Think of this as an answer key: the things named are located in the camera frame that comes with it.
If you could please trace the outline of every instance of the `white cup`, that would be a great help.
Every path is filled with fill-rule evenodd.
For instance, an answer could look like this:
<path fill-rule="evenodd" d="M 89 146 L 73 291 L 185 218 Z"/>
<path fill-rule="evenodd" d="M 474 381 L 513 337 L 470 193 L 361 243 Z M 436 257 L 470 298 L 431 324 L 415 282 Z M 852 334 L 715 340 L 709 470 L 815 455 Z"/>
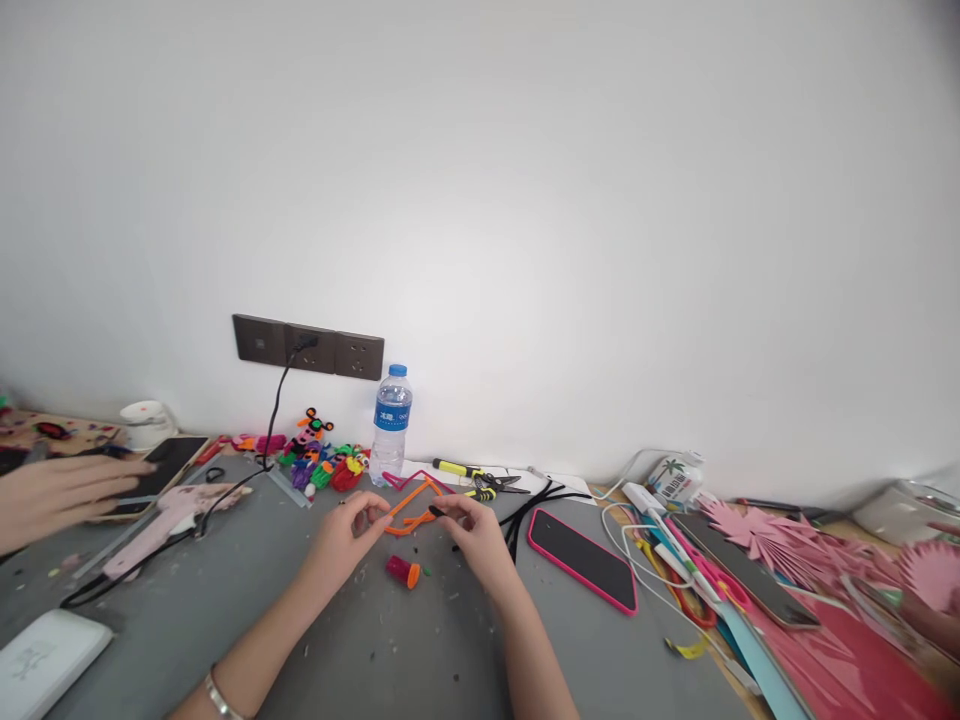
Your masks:
<path fill-rule="evenodd" d="M 170 413 L 156 400 L 127 405 L 120 411 L 120 417 L 127 426 L 127 447 L 136 452 L 155 448 L 177 434 Z"/>

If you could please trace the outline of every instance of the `wall socket panel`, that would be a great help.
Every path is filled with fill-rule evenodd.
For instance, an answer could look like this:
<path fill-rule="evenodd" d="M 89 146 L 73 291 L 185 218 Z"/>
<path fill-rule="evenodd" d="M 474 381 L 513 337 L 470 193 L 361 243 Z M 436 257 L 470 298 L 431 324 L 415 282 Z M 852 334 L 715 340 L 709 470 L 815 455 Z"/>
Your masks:
<path fill-rule="evenodd" d="M 383 338 L 277 320 L 234 315 L 237 356 L 241 360 L 284 367 L 304 337 L 316 347 L 301 350 L 290 366 L 297 370 L 379 381 L 383 377 Z"/>
<path fill-rule="evenodd" d="M 379 380 L 383 373 L 383 338 L 337 333 L 337 375 Z"/>

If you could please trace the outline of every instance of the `pink fan paper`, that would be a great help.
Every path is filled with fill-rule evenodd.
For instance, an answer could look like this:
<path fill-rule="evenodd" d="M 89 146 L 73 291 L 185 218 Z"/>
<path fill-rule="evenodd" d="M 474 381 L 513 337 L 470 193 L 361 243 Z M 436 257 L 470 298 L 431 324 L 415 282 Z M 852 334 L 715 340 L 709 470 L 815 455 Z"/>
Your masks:
<path fill-rule="evenodd" d="M 844 596 L 840 578 L 853 575 L 889 586 L 900 584 L 900 571 L 879 548 L 822 533 L 806 518 L 801 522 L 771 515 L 755 507 L 745 514 L 724 502 L 702 508 L 714 528 L 745 548 L 771 572 L 807 590 L 831 590 Z"/>
<path fill-rule="evenodd" d="M 897 564 L 904 590 L 912 590 L 937 612 L 960 611 L 960 547 L 938 540 L 914 543 L 900 554 Z"/>

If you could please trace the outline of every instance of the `blue bottle label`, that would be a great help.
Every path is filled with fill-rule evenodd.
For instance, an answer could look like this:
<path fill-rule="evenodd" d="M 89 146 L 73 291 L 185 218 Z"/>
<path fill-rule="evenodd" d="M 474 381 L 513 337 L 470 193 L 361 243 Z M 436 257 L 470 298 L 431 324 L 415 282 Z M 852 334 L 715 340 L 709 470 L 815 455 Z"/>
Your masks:
<path fill-rule="evenodd" d="M 391 407 L 377 400 L 377 410 L 373 415 L 374 424 L 381 430 L 396 432 L 406 430 L 410 422 L 410 406 Z"/>

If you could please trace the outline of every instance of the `glue gun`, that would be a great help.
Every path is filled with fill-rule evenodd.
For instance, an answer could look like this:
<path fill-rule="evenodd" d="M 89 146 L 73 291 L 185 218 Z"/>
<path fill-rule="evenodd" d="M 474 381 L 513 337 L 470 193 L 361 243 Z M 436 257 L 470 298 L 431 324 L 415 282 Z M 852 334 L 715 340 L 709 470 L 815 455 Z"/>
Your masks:
<path fill-rule="evenodd" d="M 233 485 L 214 483 L 210 485 L 185 485 L 175 487 L 164 493 L 157 501 L 160 516 L 150 523 L 120 552 L 103 566 L 103 574 L 116 580 L 129 568 L 143 560 L 147 555 L 163 545 L 171 535 L 178 535 L 196 525 L 197 514 L 205 513 L 221 495 Z M 217 512 L 233 507 L 242 496 L 253 492 L 250 488 L 240 488 L 217 505 Z M 126 582 L 135 579 L 140 571 L 131 573 Z"/>

